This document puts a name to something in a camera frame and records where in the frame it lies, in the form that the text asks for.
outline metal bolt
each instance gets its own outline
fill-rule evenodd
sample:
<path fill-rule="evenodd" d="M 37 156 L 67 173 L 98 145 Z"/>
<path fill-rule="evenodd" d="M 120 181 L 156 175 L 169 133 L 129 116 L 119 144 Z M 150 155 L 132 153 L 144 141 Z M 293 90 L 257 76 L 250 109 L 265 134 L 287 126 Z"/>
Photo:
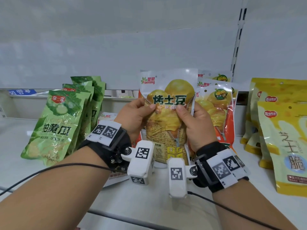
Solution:
<path fill-rule="evenodd" d="M 129 147 L 127 147 L 127 148 L 125 148 L 125 155 L 129 155 L 129 154 L 131 154 L 131 152 L 132 152 L 132 150 L 131 150 L 131 148 L 129 148 Z"/>
<path fill-rule="evenodd" d="M 197 168 L 195 166 L 190 169 L 190 174 L 192 174 L 193 176 L 197 175 Z"/>

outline blue price tag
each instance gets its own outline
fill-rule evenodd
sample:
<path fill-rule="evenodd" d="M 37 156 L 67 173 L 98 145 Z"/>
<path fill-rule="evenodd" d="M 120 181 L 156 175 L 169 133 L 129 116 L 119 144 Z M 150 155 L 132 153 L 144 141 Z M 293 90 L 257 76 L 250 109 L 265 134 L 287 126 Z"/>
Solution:
<path fill-rule="evenodd" d="M 32 95 L 35 94 L 35 89 L 9 89 L 10 95 Z"/>

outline fingernail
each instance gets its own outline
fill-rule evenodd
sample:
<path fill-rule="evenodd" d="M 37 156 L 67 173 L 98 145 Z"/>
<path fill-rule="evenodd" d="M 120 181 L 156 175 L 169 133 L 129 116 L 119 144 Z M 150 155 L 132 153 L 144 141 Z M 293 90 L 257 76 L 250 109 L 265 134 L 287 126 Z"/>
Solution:
<path fill-rule="evenodd" d="M 176 108 L 176 109 L 177 109 L 178 111 L 182 111 L 182 108 L 184 108 L 183 105 L 180 105 L 180 104 L 179 104 L 179 105 L 177 105 L 177 108 Z"/>

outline forearm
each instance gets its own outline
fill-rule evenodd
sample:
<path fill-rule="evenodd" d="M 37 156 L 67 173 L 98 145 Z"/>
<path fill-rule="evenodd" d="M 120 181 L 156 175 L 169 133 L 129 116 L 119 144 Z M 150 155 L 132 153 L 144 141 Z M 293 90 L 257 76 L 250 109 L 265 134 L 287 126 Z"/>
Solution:
<path fill-rule="evenodd" d="M 58 164 L 73 162 L 107 167 L 89 147 L 76 151 Z M 90 208 L 109 174 L 108 170 L 89 166 L 67 166 L 37 175 L 0 203 L 0 229 L 73 229 Z"/>
<path fill-rule="evenodd" d="M 272 205 L 250 182 L 240 180 L 227 189 L 213 193 L 213 200 L 253 219 L 283 230 L 294 230 L 294 225 Z M 268 229 L 241 218 L 221 207 L 216 207 L 224 230 Z"/>

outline hand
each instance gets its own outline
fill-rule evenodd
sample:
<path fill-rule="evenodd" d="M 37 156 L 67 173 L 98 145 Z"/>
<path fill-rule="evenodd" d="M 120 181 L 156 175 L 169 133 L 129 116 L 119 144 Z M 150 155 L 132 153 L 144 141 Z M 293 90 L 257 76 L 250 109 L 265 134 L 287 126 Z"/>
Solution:
<path fill-rule="evenodd" d="M 197 102 L 194 106 L 194 117 L 182 105 L 178 105 L 176 111 L 187 126 L 187 136 L 194 152 L 217 141 L 210 115 Z"/>
<path fill-rule="evenodd" d="M 133 100 L 126 104 L 118 113 L 115 122 L 127 130 L 131 142 L 135 141 L 141 129 L 146 125 L 146 116 L 150 115 L 156 108 L 155 104 L 144 106 L 144 98 Z"/>

